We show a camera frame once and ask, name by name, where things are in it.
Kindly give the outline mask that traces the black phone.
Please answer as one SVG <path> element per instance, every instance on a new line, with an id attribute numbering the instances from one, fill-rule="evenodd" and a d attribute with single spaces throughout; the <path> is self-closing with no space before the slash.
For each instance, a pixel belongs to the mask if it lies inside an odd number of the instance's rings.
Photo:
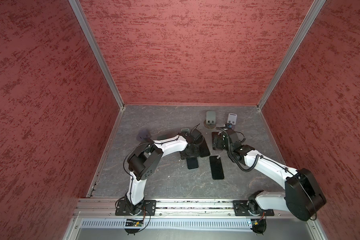
<path id="1" fill-rule="evenodd" d="M 199 168 L 199 162 L 197 157 L 189 157 L 186 159 L 188 170 L 194 170 Z"/>

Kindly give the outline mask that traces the dark round stand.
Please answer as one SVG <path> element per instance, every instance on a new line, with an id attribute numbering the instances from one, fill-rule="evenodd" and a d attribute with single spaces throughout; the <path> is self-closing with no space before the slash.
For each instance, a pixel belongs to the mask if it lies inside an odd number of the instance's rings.
<path id="1" fill-rule="evenodd" d="M 184 128 L 184 129 L 181 129 L 181 133 L 182 134 L 190 134 L 190 129 L 188 129 L 188 128 Z"/>

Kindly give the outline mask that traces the maroon edged reflective phone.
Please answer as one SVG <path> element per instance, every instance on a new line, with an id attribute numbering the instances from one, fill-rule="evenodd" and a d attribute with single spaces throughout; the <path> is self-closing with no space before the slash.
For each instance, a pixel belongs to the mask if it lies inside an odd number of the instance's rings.
<path id="1" fill-rule="evenodd" d="M 220 156 L 210 156 L 209 161 L 210 161 L 212 179 L 213 180 L 224 180 L 225 175 L 224 175 L 221 157 Z"/>

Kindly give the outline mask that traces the wooden round base phone stand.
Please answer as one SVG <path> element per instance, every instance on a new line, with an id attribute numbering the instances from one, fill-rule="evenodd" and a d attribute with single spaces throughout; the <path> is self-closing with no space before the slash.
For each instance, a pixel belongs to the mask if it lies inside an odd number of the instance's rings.
<path id="1" fill-rule="evenodd" d="M 204 121 L 204 126 L 207 129 L 214 129 L 216 127 L 216 112 L 215 111 L 207 111 L 206 119 Z"/>

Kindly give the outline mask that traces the purple round base phone stand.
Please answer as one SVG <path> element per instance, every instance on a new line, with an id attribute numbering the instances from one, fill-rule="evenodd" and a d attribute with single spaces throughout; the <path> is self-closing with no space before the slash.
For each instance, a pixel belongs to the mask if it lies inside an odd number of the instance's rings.
<path id="1" fill-rule="evenodd" d="M 237 114 L 229 113 L 227 119 L 227 125 L 235 126 L 237 123 Z"/>

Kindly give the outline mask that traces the grey purple phone stand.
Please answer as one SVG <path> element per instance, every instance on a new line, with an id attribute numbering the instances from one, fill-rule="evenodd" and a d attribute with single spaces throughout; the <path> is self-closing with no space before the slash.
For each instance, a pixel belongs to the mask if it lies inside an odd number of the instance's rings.
<path id="1" fill-rule="evenodd" d="M 147 139 L 150 139 L 151 137 L 152 137 L 152 135 L 148 129 L 142 129 L 139 131 L 136 139 L 137 139 L 137 141 L 142 143 L 142 142 L 146 142 Z"/>

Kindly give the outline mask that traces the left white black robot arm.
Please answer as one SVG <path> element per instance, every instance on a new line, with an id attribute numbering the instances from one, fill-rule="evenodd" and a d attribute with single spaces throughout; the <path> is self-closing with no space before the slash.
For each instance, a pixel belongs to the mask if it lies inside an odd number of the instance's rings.
<path id="1" fill-rule="evenodd" d="M 179 153 L 182 160 L 192 162 L 211 155 L 203 134 L 198 130 L 180 132 L 163 140 L 144 138 L 125 158 L 130 183 L 125 194 L 127 212 L 136 216 L 144 213 L 145 186 L 147 179 L 155 173 L 160 160 L 168 155 Z"/>

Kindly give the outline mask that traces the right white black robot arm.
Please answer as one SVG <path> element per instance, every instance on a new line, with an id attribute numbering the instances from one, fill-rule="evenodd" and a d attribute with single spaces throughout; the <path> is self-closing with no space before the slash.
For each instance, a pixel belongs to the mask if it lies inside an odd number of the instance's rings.
<path id="1" fill-rule="evenodd" d="M 232 129 L 223 127 L 213 132 L 212 146 L 214 150 L 225 150 L 228 158 L 241 171 L 249 173 L 256 170 L 282 187 L 279 192 L 259 190 L 250 195 L 245 209 L 252 216 L 277 210 L 289 212 L 301 221 L 314 221 L 318 210 L 327 203 L 311 171 L 288 167 L 264 156 L 239 140 L 238 133 Z"/>

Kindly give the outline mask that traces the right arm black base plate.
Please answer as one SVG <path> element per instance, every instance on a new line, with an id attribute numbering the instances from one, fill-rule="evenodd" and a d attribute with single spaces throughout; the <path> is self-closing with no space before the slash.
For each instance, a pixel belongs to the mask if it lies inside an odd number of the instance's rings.
<path id="1" fill-rule="evenodd" d="M 237 217 L 262 217 L 274 216 L 273 210 L 262 210 L 254 201 L 233 201 L 233 209 Z"/>

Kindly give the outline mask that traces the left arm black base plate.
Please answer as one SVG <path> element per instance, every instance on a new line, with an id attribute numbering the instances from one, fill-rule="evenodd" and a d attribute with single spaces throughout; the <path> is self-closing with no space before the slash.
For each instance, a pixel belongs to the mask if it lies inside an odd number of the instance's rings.
<path id="1" fill-rule="evenodd" d="M 154 216 L 157 201 L 143 200 L 136 206 L 129 202 L 128 199 L 121 199 L 115 204 L 116 216 Z"/>

